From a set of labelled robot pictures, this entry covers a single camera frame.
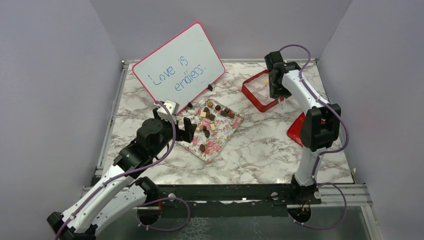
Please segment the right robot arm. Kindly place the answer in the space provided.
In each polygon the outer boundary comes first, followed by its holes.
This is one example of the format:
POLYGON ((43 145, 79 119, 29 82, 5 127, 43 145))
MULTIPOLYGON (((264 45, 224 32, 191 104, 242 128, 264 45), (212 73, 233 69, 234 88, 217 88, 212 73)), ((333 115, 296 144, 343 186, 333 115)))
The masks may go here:
POLYGON ((268 70, 269 94, 271 98, 294 97, 304 113, 300 127, 302 156, 288 190, 289 199, 300 204, 314 192, 316 173, 321 163, 321 154, 338 139, 341 107, 330 104, 306 80, 301 67, 295 62, 285 62, 279 51, 265 57, 268 70))

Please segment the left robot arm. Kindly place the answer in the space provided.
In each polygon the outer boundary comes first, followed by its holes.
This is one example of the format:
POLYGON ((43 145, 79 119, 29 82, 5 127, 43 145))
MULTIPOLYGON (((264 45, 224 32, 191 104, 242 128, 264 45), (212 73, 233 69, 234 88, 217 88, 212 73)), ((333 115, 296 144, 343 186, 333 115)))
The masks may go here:
POLYGON ((64 212, 53 212, 47 222, 57 240, 95 240, 111 223, 139 205, 152 205, 159 188, 148 177, 139 178, 146 169, 165 159, 176 141, 190 143, 197 125, 187 117, 184 128, 160 117, 149 118, 124 147, 100 180, 64 212), (163 157, 160 152, 166 149, 163 157))

